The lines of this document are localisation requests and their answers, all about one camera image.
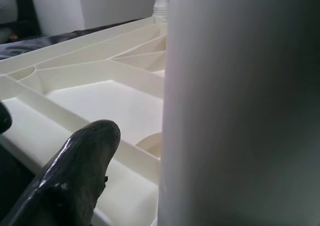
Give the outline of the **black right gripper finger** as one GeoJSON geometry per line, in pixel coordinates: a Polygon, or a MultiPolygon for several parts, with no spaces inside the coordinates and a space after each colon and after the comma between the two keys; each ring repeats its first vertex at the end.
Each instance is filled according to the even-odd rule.
{"type": "Polygon", "coordinates": [[[75,131],[47,162],[0,226],[90,226],[121,140],[107,119],[75,131]]]}

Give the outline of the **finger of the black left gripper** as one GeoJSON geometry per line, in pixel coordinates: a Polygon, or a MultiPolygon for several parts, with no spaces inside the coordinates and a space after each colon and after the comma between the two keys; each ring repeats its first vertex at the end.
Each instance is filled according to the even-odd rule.
{"type": "Polygon", "coordinates": [[[12,123],[12,116],[8,108],[0,101],[0,134],[6,132],[12,123]]]}

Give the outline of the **white plastic table top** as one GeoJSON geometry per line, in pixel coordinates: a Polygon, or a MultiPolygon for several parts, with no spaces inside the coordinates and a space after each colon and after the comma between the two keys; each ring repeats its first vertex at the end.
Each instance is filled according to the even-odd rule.
{"type": "Polygon", "coordinates": [[[13,119],[0,142],[33,173],[76,130],[118,124],[94,226],[157,224],[167,25],[149,17],[0,60],[13,119]]]}

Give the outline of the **white plastic table leg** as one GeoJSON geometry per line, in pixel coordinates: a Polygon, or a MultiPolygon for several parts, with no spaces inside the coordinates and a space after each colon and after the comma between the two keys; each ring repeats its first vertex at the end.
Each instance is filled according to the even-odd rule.
{"type": "Polygon", "coordinates": [[[153,17],[167,21],[168,20],[169,0],[155,0],[153,6],[153,17]]]}
{"type": "Polygon", "coordinates": [[[320,0],[169,0],[157,226],[320,226],[320,0]]]}

